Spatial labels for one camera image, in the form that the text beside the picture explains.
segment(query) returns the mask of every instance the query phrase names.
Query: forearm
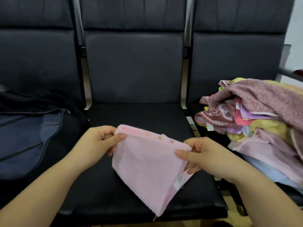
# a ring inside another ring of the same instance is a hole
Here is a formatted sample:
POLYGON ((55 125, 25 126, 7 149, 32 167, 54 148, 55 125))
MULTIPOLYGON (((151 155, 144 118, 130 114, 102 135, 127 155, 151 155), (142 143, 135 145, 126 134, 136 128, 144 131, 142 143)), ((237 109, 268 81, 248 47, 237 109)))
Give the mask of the forearm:
POLYGON ((303 211, 272 181, 249 167, 235 181, 255 227, 302 226, 303 211))
POLYGON ((80 173, 64 158, 0 211, 0 226, 49 226, 80 173))

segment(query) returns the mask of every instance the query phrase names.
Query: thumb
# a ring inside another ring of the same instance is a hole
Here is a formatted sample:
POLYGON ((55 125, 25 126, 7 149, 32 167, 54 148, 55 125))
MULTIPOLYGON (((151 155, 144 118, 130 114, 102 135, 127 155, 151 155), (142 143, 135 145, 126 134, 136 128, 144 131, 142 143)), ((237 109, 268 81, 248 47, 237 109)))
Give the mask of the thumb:
POLYGON ((111 148, 112 146, 116 145, 117 143, 125 140, 127 137, 127 135, 125 134, 117 134, 114 135, 106 140, 101 141, 102 146, 104 148, 105 151, 107 151, 109 148, 111 148))
POLYGON ((185 150, 176 150, 176 156, 184 161, 189 163, 194 163, 199 165, 201 162, 201 153, 185 151, 185 150))

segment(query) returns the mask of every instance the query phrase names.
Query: chair backrest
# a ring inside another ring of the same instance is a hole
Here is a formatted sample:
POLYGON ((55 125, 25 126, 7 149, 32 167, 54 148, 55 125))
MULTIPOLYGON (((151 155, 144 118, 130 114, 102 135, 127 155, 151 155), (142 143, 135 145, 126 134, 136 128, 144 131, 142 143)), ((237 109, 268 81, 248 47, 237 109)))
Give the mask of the chair backrest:
POLYGON ((196 0, 187 102, 220 80, 274 79, 294 0, 196 0))
POLYGON ((0 0, 0 84, 85 105, 71 0, 0 0))
POLYGON ((186 0, 80 0, 94 103, 176 103, 186 0))

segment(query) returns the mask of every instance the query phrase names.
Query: light blue cloth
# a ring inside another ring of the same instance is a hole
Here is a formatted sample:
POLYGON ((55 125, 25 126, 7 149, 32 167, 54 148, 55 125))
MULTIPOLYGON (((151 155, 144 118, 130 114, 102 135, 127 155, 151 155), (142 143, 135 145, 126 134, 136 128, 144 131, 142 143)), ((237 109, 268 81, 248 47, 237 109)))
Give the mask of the light blue cloth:
POLYGON ((270 165, 267 165, 266 163, 255 159, 251 156, 242 154, 243 158, 251 164, 254 168, 261 171, 264 175, 266 175, 270 180, 272 180, 275 183, 281 183, 284 185, 288 185, 299 191, 301 194, 303 194, 303 186, 295 183, 294 181, 290 180, 285 174, 278 171, 276 168, 273 168, 270 165))

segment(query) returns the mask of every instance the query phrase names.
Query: pile of cloth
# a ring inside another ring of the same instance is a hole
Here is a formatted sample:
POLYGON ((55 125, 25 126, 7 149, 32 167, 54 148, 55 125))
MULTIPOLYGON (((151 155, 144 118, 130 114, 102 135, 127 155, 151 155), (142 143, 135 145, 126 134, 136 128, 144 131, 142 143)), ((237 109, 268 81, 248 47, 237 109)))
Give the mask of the pile of cloth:
POLYGON ((195 121, 226 134, 229 149, 273 182, 303 194, 303 89, 275 82, 221 80, 219 91, 204 96, 207 105, 195 121))

